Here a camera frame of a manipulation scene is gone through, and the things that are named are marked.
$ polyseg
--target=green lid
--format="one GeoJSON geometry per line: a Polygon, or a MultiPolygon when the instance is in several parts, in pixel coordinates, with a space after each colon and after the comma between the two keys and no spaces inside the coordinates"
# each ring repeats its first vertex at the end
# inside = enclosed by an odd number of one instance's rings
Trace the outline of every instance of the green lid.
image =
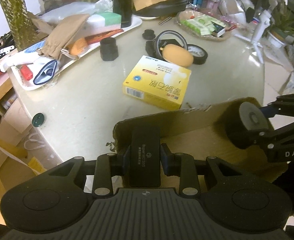
{"type": "Polygon", "coordinates": [[[38,114],[35,114],[31,123],[34,127],[39,127],[44,123],[44,121],[45,121],[45,116],[42,113],[38,113],[38,114]]]}

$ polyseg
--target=white container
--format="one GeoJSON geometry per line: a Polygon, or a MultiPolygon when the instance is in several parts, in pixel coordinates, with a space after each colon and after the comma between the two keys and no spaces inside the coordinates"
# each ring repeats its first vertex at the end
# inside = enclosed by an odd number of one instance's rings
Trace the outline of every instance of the white container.
{"type": "Polygon", "coordinates": [[[267,39],[268,41],[275,46],[276,48],[281,48],[282,46],[285,46],[286,43],[278,40],[274,35],[272,35],[269,31],[268,31],[268,35],[267,35],[267,39]]]}

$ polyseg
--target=potted plant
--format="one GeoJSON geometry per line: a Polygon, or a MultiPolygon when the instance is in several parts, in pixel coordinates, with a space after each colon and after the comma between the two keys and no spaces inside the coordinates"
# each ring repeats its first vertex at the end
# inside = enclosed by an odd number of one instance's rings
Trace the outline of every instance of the potted plant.
{"type": "Polygon", "coordinates": [[[276,46],[281,48],[284,46],[285,39],[288,36],[294,37],[294,15],[288,10],[287,6],[274,9],[272,13],[273,24],[267,29],[267,39],[276,46]]]}

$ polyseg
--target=red object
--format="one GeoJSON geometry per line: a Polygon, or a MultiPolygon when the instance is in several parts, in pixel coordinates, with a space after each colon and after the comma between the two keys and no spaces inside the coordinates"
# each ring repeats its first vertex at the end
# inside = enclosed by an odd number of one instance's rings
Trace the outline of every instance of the red object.
{"type": "Polygon", "coordinates": [[[100,42],[102,39],[109,38],[117,33],[122,33],[123,31],[124,31],[123,29],[119,29],[119,30],[101,33],[97,35],[92,35],[92,36],[86,37],[85,40],[87,41],[87,44],[90,45],[90,44],[100,42]]]}
{"type": "Polygon", "coordinates": [[[27,65],[22,65],[20,68],[20,73],[26,81],[29,81],[34,77],[32,71],[29,69],[29,67],[27,67],[27,65]]]}

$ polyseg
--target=metal screw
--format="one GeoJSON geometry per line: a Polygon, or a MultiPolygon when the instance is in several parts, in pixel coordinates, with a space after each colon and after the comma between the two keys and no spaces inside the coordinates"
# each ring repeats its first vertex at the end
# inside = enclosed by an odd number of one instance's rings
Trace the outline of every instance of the metal screw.
{"type": "Polygon", "coordinates": [[[193,187],[186,187],[186,188],[183,189],[183,193],[185,195],[188,195],[188,196],[193,196],[193,195],[196,195],[198,193],[198,190],[196,190],[193,187]]]}
{"type": "Polygon", "coordinates": [[[105,196],[108,195],[110,193],[110,190],[106,187],[99,187],[97,189],[95,189],[95,194],[99,195],[99,196],[105,196]]]}

